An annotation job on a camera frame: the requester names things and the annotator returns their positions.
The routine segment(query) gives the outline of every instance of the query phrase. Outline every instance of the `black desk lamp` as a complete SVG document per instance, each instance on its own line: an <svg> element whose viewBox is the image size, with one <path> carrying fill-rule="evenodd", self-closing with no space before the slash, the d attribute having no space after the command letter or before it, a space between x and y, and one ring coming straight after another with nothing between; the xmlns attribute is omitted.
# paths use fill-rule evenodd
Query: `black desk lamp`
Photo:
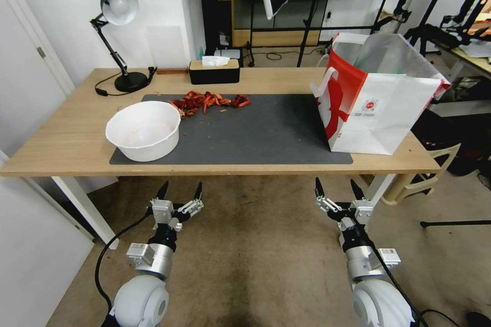
<svg viewBox="0 0 491 327"><path fill-rule="evenodd" d="M113 50L109 42L102 34L102 27L108 23L122 26L130 23L138 11L138 0L101 0L101 11L97 17L91 20L92 26L96 29L102 41L109 50L116 64L121 69L121 75L116 78L114 85L118 91L134 92L150 84L151 77L155 72L154 68L149 68L150 76L143 73L128 73L126 62Z"/></svg>

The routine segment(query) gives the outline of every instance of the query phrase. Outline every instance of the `wooden table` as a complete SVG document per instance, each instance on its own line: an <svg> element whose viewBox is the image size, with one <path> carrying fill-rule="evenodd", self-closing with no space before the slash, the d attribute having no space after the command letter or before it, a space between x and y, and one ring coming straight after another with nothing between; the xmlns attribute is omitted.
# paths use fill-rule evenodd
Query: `wooden table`
<svg viewBox="0 0 491 327"><path fill-rule="evenodd" d="M96 69L76 88L48 121L0 171L4 176L51 176L103 241L114 232L94 207L74 176L164 175L325 175L374 174L367 197L377 203L398 173L430 173L439 169L416 137L409 133L392 156L353 154L350 165L110 165L114 152L104 136L107 121L146 94L185 94L191 89L221 94L309 94L312 80L324 68L245 68L236 84L194 86L187 74L155 75L143 90L119 97L94 92L96 82L117 69ZM99 86L114 90L113 79Z"/></svg>
<svg viewBox="0 0 491 327"><path fill-rule="evenodd" d="M442 52L452 55L457 61L454 63L450 72L445 75L449 82L455 83L464 67L474 71L476 75L491 79L491 65L487 58L474 58L466 55L461 48L449 49L445 45L432 41ZM489 100L444 102L430 104L428 108L440 116L471 115L491 112L491 102Z"/></svg>

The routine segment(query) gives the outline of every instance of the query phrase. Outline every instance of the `chair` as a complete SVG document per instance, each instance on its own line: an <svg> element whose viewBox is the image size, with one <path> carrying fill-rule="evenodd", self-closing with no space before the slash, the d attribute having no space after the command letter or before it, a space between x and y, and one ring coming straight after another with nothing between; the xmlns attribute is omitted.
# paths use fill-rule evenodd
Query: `chair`
<svg viewBox="0 0 491 327"><path fill-rule="evenodd" d="M460 143L452 147L443 148L435 151L428 151L429 154L440 165L440 171L436 174L400 174L397 175L392 185L385 192L381 201L384 204L396 205L404 198L411 194L425 192L430 194L433 192L433 185L438 181L439 177L444 173L447 167L452 163L457 151L460 148Z"/></svg>

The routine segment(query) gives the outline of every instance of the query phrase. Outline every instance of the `plastic bowl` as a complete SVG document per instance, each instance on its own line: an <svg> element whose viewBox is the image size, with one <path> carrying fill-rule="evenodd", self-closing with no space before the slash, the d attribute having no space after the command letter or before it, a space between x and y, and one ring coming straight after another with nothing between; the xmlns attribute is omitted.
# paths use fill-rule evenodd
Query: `plastic bowl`
<svg viewBox="0 0 491 327"><path fill-rule="evenodd" d="M161 101L135 103L106 124L106 138L134 161L147 162L169 154L179 142L181 116Z"/></svg>

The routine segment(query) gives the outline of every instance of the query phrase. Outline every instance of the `power cord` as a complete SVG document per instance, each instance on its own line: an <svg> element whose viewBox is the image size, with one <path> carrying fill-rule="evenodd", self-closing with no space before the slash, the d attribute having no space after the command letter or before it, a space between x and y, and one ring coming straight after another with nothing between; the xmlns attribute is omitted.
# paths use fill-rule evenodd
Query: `power cord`
<svg viewBox="0 0 491 327"><path fill-rule="evenodd" d="M356 218L352 218L352 219L354 220L354 222L355 222L356 225L361 226L361 224L358 222L358 220ZM382 256L378 252L377 247L375 246L375 243L368 237L368 235L365 235L365 241L370 246L370 248L372 248L373 252L375 253L375 255L376 255L377 259L378 259L378 261L380 262L380 264L384 268L385 273L390 278L390 281L392 281L393 285L396 287L396 289L403 296L404 300L408 303L409 307L414 312L414 314L416 314L416 316L418 317L419 321L423 324L423 326L429 327L428 326L428 323L423 318L422 313L419 313L418 312L418 310L416 309L416 307L414 306L414 304L411 302L411 300L406 295L406 293L404 292L404 290L402 289L402 287L399 285L399 283L396 281L396 279L392 275L392 272L390 272L389 267L387 267L387 265L384 262L384 259L382 258Z"/></svg>
<svg viewBox="0 0 491 327"><path fill-rule="evenodd" d="M313 54L315 51L317 50L323 50L324 47L322 48L315 48L313 49L312 51L308 52L308 53L303 53L304 55L311 55ZM299 54L300 52L298 51L284 51L284 52L268 52L268 53L253 53L253 55L266 55L266 59L268 60L273 60L273 61L278 61L278 60L281 60L283 59L283 57L281 56L281 54ZM247 55L243 55L241 57L241 59L244 59L246 58L247 56L249 56L250 54L247 54ZM278 57L278 59L274 59L274 58L271 58L270 55L275 55Z"/></svg>
<svg viewBox="0 0 491 327"><path fill-rule="evenodd" d="M141 87L141 88L146 87L147 85L149 85L152 82L153 75L156 73L156 71L157 71L157 67L151 66L151 67L148 68L148 79L147 79L147 83L143 87ZM124 95L128 95L130 93L136 92L136 90L134 90L134 91L131 91L131 92L125 92L125 93L121 93L121 94L110 94L105 89L97 88L99 86L99 84L101 84L102 82L105 82L105 81L107 81L107 80L109 80L111 78L117 77L117 76L119 76L121 74L122 73L119 72L119 73L116 73L116 74L114 74L114 75L112 75L110 77L107 77L107 78L105 78L105 79L97 82L96 85L94 86L94 90L96 91L96 93L98 95L101 95L101 96L124 96Z"/></svg>
<svg viewBox="0 0 491 327"><path fill-rule="evenodd" d="M101 81L97 82L97 83L96 83L96 85L94 86L94 90L96 91L96 93L97 93L98 95L101 95L101 96L123 96L123 95L127 95L127 94L131 93L131 92L125 92L125 93L122 93L122 94L114 95L114 94L110 94L110 93L108 93L107 91L105 91L105 90L103 90L103 89L97 88L97 86L98 86L99 84L101 84L102 82L105 82L106 80L109 80L109 79L111 79L111 78L117 77L117 76L119 76L119 75L121 75L121 74L122 74L122 73L116 73L116 74L114 74L114 75L112 75L112 76L110 76L110 77L107 77L106 79L103 79L103 80L101 80Z"/></svg>
<svg viewBox="0 0 491 327"><path fill-rule="evenodd" d="M109 240L109 242L102 249L101 254L99 255L99 258L97 259L96 270L95 270L95 274L94 274L94 281L96 283L97 291L99 291L99 294L101 294L101 296L104 298L104 300L106 300L106 303L107 303L107 313L108 314L111 312L111 309L113 308L113 304L111 303L111 299L109 298L109 296L102 289L101 282L99 280L99 270L101 268L101 263L102 263L102 259L104 258L104 254L109 249L109 247L114 242L114 240L116 240L118 237L120 237L121 235L123 235L125 232L131 230L135 226L137 226L140 223L142 223L143 220L145 220L147 217L149 217L152 214L153 214L152 207L147 207L147 212L145 213L145 215L141 219L139 219L137 222L132 223L128 227L122 229L119 233L117 233L116 235L114 235L114 237L111 240Z"/></svg>
<svg viewBox="0 0 491 327"><path fill-rule="evenodd" d="M455 327L460 327L459 324L454 321L452 318L450 318L448 315L446 315L445 313L442 313L436 309L425 309L421 312L421 315L424 315L426 313L436 313L440 316L442 316L443 318L447 319L448 321L450 321L450 323L452 323Z"/></svg>

